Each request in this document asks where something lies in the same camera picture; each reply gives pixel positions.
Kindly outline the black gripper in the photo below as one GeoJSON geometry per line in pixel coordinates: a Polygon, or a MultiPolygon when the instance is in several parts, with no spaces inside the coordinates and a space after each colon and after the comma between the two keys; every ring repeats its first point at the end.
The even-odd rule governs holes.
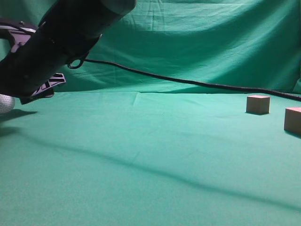
{"type": "Polygon", "coordinates": [[[58,70],[71,57],[68,34],[37,29],[24,21],[0,19],[0,38],[10,45],[0,62],[0,92],[24,97],[20,98],[22,105],[51,98],[54,87],[66,83],[58,70]]]}

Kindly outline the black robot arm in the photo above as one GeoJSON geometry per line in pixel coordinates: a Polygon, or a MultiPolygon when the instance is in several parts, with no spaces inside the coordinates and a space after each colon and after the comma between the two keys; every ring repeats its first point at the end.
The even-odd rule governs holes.
{"type": "Polygon", "coordinates": [[[134,0],[58,0],[38,25],[1,19],[0,37],[11,46],[0,63],[1,94],[22,104],[52,97],[66,82],[59,69],[83,63],[103,32],[135,6],[134,0]]]}

